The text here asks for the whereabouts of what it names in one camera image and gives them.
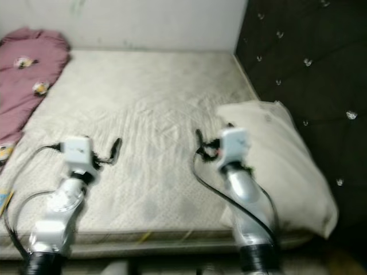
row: white wall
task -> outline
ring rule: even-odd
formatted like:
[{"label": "white wall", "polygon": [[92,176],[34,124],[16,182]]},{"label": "white wall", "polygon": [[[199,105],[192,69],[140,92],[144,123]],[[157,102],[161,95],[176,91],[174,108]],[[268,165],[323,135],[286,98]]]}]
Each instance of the white wall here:
[{"label": "white wall", "polygon": [[247,0],[0,0],[0,37],[30,26],[76,48],[233,52]]}]

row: pillowcase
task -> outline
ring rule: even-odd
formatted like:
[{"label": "pillowcase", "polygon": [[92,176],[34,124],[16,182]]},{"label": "pillowcase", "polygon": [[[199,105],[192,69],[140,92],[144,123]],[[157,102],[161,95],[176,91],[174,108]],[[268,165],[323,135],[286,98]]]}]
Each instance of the pillowcase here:
[{"label": "pillowcase", "polygon": [[[217,114],[248,131],[251,146],[244,161],[273,199],[282,233],[308,231],[328,238],[338,208],[288,110],[280,102],[247,101],[220,106]],[[222,222],[230,226],[231,215],[227,208]]]}]

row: white mattress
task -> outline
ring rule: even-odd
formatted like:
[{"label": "white mattress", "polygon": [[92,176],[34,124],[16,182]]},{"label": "white mattress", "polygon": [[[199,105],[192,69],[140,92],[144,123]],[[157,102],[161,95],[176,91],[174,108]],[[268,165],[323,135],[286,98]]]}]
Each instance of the white mattress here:
[{"label": "white mattress", "polygon": [[[88,135],[107,156],[122,137],[117,164],[89,189],[73,256],[230,249],[230,229],[220,223],[224,202],[189,170],[194,130],[215,137],[222,127],[216,107],[254,98],[230,54],[74,50],[28,121],[0,188],[41,145]],[[19,177],[10,212],[30,194],[55,189],[63,172],[61,154],[40,153]],[[20,216],[25,243],[44,202],[31,201]],[[0,244],[1,258],[18,257],[2,223]]]}]

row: pink blanket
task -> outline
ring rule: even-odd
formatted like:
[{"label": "pink blanket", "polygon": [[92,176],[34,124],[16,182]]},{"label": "pink blanket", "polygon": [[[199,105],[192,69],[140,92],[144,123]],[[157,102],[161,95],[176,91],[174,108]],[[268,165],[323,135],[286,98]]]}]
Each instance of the pink blanket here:
[{"label": "pink blanket", "polygon": [[[22,128],[44,96],[36,96],[37,82],[54,84],[69,59],[69,45],[60,33],[22,28],[9,33],[0,43],[0,145],[16,144]],[[18,58],[33,64],[14,66]]]}]

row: black tufted headboard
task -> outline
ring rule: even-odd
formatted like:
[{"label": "black tufted headboard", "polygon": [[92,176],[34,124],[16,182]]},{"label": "black tufted headboard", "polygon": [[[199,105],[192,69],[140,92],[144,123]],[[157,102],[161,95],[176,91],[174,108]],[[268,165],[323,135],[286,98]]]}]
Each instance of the black tufted headboard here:
[{"label": "black tufted headboard", "polygon": [[236,55],[281,101],[340,210],[334,238],[367,240],[367,1],[249,0]]}]

